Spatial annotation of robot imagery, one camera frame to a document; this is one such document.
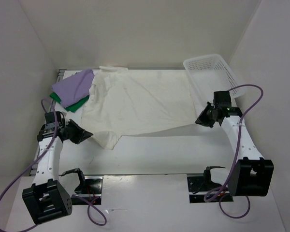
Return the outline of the green t shirt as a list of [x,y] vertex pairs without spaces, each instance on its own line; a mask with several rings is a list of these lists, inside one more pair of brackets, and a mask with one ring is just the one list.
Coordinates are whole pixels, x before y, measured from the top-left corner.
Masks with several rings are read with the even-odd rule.
[[[62,106],[62,104],[61,104],[61,99],[60,99],[60,97],[56,94],[56,93],[54,93],[54,92],[52,92],[50,95],[49,95],[49,97],[52,99],[52,100],[54,100],[55,102],[57,102],[57,103],[59,103],[61,106]],[[79,101],[77,101],[76,103],[74,103],[74,104],[70,104],[70,105],[68,105],[67,107],[64,107],[64,109],[66,110],[66,111],[68,111],[68,112],[72,112],[72,113],[75,113],[78,109],[80,109],[87,101],[88,101],[88,99],[89,99],[89,95],[88,96],[86,96],[86,97],[84,97],[84,98],[82,98],[81,100],[79,100]]]

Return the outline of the lavender t shirt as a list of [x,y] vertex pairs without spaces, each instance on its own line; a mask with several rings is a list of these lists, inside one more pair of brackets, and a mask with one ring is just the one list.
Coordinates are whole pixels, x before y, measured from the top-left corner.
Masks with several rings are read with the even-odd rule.
[[93,79],[93,70],[86,69],[53,84],[52,91],[60,97],[62,106],[67,107],[89,95]]

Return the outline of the cream t shirt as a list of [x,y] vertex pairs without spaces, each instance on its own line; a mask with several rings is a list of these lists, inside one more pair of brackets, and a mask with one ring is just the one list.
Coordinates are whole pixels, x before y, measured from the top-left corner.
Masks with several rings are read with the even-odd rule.
[[192,124],[196,111],[183,70],[99,71],[84,105],[81,126],[104,149],[122,136]]

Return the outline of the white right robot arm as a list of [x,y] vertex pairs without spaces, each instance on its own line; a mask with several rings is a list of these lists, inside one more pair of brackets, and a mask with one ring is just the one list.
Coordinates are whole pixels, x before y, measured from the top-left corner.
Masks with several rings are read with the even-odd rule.
[[210,128],[218,123],[234,151],[231,168],[206,168],[203,186],[207,190],[213,190],[220,184],[232,196],[266,196],[274,164],[270,159],[266,160],[254,145],[241,110],[229,103],[214,105],[208,102],[195,123]]

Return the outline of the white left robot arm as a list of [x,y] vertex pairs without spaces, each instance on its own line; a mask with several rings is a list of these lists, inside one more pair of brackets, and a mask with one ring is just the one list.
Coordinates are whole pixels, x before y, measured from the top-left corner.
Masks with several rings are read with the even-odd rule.
[[63,142],[79,144],[93,134],[79,127],[73,120],[67,124],[46,123],[41,127],[37,140],[41,154],[37,172],[30,188],[24,189],[22,199],[36,225],[69,216],[72,200],[59,182],[59,160]]

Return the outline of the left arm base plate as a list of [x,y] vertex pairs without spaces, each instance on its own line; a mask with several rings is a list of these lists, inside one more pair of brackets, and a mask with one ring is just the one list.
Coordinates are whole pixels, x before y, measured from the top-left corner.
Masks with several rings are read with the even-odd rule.
[[77,192],[75,192],[75,189],[80,185],[77,174],[60,176],[59,181],[70,196],[76,195],[85,198],[87,201],[97,198],[93,204],[101,205],[103,176],[85,175],[85,186],[81,190],[77,190]]

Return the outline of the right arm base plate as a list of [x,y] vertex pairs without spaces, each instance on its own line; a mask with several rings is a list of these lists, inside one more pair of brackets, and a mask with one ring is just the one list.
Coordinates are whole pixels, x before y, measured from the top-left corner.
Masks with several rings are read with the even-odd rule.
[[190,203],[205,203],[204,196],[211,189],[221,187],[220,184],[205,181],[203,174],[187,175]]

